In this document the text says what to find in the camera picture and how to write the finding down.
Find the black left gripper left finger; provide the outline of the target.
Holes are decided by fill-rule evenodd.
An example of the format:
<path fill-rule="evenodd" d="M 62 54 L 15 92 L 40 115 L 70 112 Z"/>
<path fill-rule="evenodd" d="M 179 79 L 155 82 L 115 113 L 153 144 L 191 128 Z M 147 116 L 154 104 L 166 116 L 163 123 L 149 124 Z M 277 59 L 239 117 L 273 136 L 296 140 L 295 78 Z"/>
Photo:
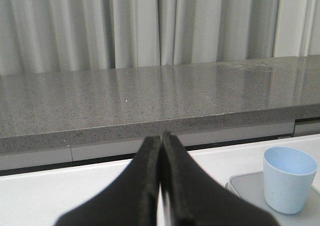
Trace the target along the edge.
<path fill-rule="evenodd" d="M 57 226 L 155 226 L 159 197 L 159 136 L 146 137 L 132 161 L 104 190 L 63 214 Z"/>

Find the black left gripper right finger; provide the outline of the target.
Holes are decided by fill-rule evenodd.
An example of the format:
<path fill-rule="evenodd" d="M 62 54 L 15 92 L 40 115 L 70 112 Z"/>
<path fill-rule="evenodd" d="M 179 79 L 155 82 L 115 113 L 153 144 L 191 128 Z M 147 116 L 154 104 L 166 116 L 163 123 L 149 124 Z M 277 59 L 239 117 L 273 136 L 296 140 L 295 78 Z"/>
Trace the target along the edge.
<path fill-rule="evenodd" d="M 270 213 L 212 179 L 169 131 L 162 136 L 161 192 L 171 226 L 278 225 Z"/>

